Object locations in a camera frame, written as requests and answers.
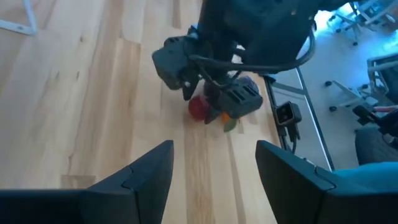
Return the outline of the orange mandarin with leafy stem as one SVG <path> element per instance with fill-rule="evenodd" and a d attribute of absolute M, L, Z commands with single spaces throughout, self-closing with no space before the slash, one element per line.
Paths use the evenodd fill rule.
<path fill-rule="evenodd" d="M 227 113 L 221 114 L 221 121 L 223 123 L 223 131 L 228 133 L 232 131 L 238 124 L 238 118 L 231 118 Z"/>

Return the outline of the red pomegranate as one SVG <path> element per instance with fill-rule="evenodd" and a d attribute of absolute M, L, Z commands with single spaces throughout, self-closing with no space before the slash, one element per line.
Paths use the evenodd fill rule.
<path fill-rule="evenodd" d="M 188 103 L 188 112 L 196 121 L 204 121 L 210 110 L 210 105 L 205 95 L 194 96 Z"/>

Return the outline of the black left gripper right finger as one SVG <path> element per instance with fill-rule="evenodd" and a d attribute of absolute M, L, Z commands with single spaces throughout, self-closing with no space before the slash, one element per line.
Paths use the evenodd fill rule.
<path fill-rule="evenodd" d="M 398 170 L 383 163 L 359 179 L 267 141 L 257 142 L 256 163 L 278 224 L 398 224 Z"/>

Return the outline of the white chair base with castors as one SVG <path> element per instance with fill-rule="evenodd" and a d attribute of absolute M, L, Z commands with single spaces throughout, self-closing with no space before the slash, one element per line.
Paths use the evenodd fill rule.
<path fill-rule="evenodd" d="M 330 86 L 338 87 L 342 97 L 342 100 L 337 105 L 329 107 L 330 112 L 335 112 L 338 108 L 349 108 L 350 106 L 361 103 L 367 103 L 369 105 L 376 105 L 378 103 L 378 100 L 373 96 L 369 84 L 350 88 L 336 80 L 326 81 L 324 83 L 324 87 Z"/>
<path fill-rule="evenodd" d="M 398 24 L 398 0 L 365 0 L 350 1 L 351 12 L 344 14 L 341 9 L 336 10 L 327 20 L 327 25 L 337 23 L 335 33 L 342 34 L 352 31 L 352 46 L 357 46 L 361 28 L 377 32 L 389 24 Z"/>

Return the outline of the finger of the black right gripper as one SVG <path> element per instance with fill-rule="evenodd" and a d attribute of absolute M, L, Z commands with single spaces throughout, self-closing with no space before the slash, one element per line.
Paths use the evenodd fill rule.
<path fill-rule="evenodd" d="M 222 113 L 227 113 L 231 118 L 240 118 L 258 110 L 263 104 L 260 93 L 238 79 L 223 90 L 205 82 L 203 90 L 210 105 L 205 124 L 211 123 Z"/>
<path fill-rule="evenodd" d="M 189 59 L 195 50 L 196 45 L 187 36 L 176 36 L 167 38 L 152 54 L 158 76 L 169 89 L 182 89 L 185 101 L 191 99 L 200 80 L 197 66 Z"/>

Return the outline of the white small shelf table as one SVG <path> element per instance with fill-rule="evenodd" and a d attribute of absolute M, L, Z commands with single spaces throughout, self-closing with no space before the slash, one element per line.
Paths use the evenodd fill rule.
<path fill-rule="evenodd" d="M 0 19 L 0 29 L 16 32 L 24 35 L 35 35 L 38 31 L 37 21 L 30 0 L 21 0 L 29 25 L 25 26 L 11 21 Z"/>

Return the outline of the grey upholstered seat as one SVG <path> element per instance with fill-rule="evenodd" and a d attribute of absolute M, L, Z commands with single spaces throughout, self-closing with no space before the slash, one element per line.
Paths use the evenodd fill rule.
<path fill-rule="evenodd" d="M 375 127 L 358 129 L 355 134 L 358 164 L 398 162 L 398 149 L 388 145 Z"/>

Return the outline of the person's hand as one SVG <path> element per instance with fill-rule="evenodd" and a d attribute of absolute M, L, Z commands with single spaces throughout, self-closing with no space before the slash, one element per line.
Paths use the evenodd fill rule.
<path fill-rule="evenodd" d="M 380 112 L 380 113 L 390 113 L 394 110 L 398 110 L 398 105 L 392 105 L 392 106 L 376 106 L 373 109 L 375 112 Z"/>

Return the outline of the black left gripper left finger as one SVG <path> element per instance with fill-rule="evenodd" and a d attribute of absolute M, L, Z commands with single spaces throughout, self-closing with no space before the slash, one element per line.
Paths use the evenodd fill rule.
<path fill-rule="evenodd" d="M 173 167 L 166 140 L 87 189 L 0 190 L 0 224 L 161 224 Z"/>

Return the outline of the grey metal frame bar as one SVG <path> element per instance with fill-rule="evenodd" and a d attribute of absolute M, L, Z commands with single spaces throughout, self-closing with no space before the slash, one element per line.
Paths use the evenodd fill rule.
<path fill-rule="evenodd" d="M 305 101 L 307 102 L 307 107 L 309 108 L 309 111 L 310 111 L 310 114 L 311 114 L 311 117 L 312 117 L 312 123 L 314 124 L 318 140 L 319 140 L 319 142 L 321 144 L 321 149 L 322 149 L 323 155 L 325 157 L 328 169 L 330 171 L 334 171 L 335 170 L 335 166 L 334 166 L 334 163 L 333 163 L 332 158 L 330 156 L 330 152 L 328 150 L 328 147 L 326 145 L 325 137 L 323 135 L 320 123 L 318 121 L 317 114 L 315 112 L 315 108 L 314 108 L 312 100 L 310 98 L 310 95 L 309 95 L 309 92 L 308 92 L 308 88 L 306 86 L 306 83 L 305 83 L 305 80 L 303 78 L 302 72 L 301 72 L 301 70 L 299 68 L 296 68 L 295 70 L 296 70 L 296 73 L 297 73 L 297 76 L 298 76 L 298 80 L 299 80 L 300 86 L 301 86 L 300 91 L 302 92 L 302 95 L 304 96 Z"/>

